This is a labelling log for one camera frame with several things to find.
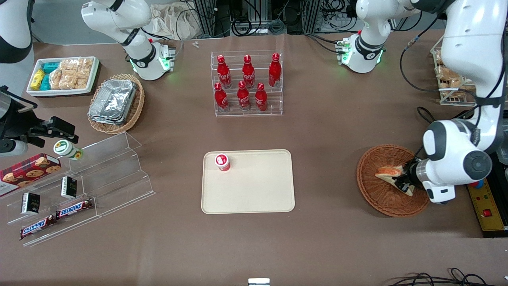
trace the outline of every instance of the coca-cola bottle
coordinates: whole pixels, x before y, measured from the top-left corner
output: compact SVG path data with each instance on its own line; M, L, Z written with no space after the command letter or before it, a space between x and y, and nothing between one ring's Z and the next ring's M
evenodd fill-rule
M252 66L252 63L250 62L251 59L250 59L250 56L249 55L245 55L243 57L243 68L242 68L242 73L243 73L243 81L245 81L245 86L248 88L248 89L251 89L254 87L254 67Z
M270 67L268 68L268 84L273 88L280 87L280 74L282 72L282 67L280 66L280 54L274 53L272 55L272 63L270 63Z
M258 91L256 91L256 108L258 112L266 111L266 99L265 85L260 82L258 83Z
M245 82L241 80L238 83L238 92L236 94L238 96L238 103L240 104L240 109L242 111L250 110L250 102L249 102L249 91L245 88Z
M229 103L228 98L226 96L226 92L222 90L222 86L220 85L219 82L215 84L214 88L215 88L215 102L217 103L219 112L228 112Z
M220 83L224 89L229 89L231 87L231 73L229 72L229 67L224 60L224 56L218 55L217 62L217 74L219 75Z

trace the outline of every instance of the red cookie box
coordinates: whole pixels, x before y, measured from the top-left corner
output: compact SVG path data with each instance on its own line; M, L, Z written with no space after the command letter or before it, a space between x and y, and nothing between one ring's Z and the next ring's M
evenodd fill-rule
M0 196L61 169L60 161L40 153L0 171Z

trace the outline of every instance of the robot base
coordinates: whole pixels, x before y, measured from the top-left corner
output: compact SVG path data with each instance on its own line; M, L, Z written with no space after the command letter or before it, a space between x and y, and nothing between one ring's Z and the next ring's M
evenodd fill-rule
M375 55L371 60L366 60L362 54L360 54L355 46L355 41L359 37L358 34L354 34L349 38L344 38L342 41L338 41L335 44L335 50L340 53L337 55L339 65L345 65L352 71L357 73L367 73L374 69L374 67L381 61L381 55L383 51Z
M155 57L145 68L137 67L131 60L134 71L144 80L156 80L165 73L173 71L175 64L175 49L168 48L167 45L161 45L153 42L155 47Z

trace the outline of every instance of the brown table surface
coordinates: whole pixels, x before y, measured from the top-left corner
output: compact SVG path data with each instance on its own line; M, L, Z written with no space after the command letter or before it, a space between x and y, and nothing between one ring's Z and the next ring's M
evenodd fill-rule
M441 34L429 31L404 58L408 77L421 87L436 85L429 50ZM199 49L185 42L174 72L142 82L146 102L130 130L143 144L141 166L157 194L34 247L23 247L19 229L1 223L0 284L245 285L250 277L270 277L272 285L382 285L414 272L449 277L448 267L504 284L508 240L480 238L465 188L448 205L431 204L412 218L382 215L358 190L356 166L367 149L421 145L428 124L415 107L437 119L464 109L440 106L437 93L404 82L399 57L414 35L392 33L368 74L338 66L335 55L304 36L200 40ZM283 116L215 117L210 53L227 49L283 50ZM100 81L133 73L118 44L36 44L35 51L36 59L97 56ZM75 124L84 147L108 137L88 123L90 99L40 99L37 114ZM42 151L51 154L55 141ZM204 214L205 153L256 149L292 153L294 210ZM40 151L30 147L27 156ZM3 158L0 167L19 159Z

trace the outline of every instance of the clear acrylic rack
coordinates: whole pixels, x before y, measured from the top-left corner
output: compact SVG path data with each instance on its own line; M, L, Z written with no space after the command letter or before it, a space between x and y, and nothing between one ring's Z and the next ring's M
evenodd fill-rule
M20 230L55 215L56 210L92 198L93 208L64 217L21 240L23 246L33 246L155 194L135 152L139 147L141 144L124 132L83 148L83 157L77 161L60 157L60 171L0 198L0 204L7 209L7 224ZM61 179L65 176L78 181L76 199L60 195ZM26 192L41 196L36 215L20 214L22 194ZM19 233L4 239L19 239Z
M280 65L282 66L282 73L280 75L280 87L273 88L268 85L268 68L270 63L272 62L272 54L273 53L280 54ZM220 112L218 110L217 103L213 97L214 89L213 85L216 82L219 82L219 77L217 74L217 56L223 55L226 64L230 68L231 79L233 84L231 88L224 90L228 97L228 102L230 105L230 110L228 112ZM251 108L249 111L242 111L240 109L240 105L238 103L238 97L236 93L238 91L238 82L243 79L242 68L243 68L243 57L248 54L252 59L252 65L256 70L256 84L254 88L249 90L249 101ZM258 51L222 51L222 52L212 52L211 61L211 92L212 92L212 100L213 106L215 110L215 116L217 117L233 117L233 116L276 116L282 115L282 88L283 88L283 74L284 74L284 65L283 65L283 55L281 50L258 50ZM256 94L256 86L259 82L264 83L265 91L268 96L267 105L268 108L266 111L258 112L256 110L256 100L254 98Z

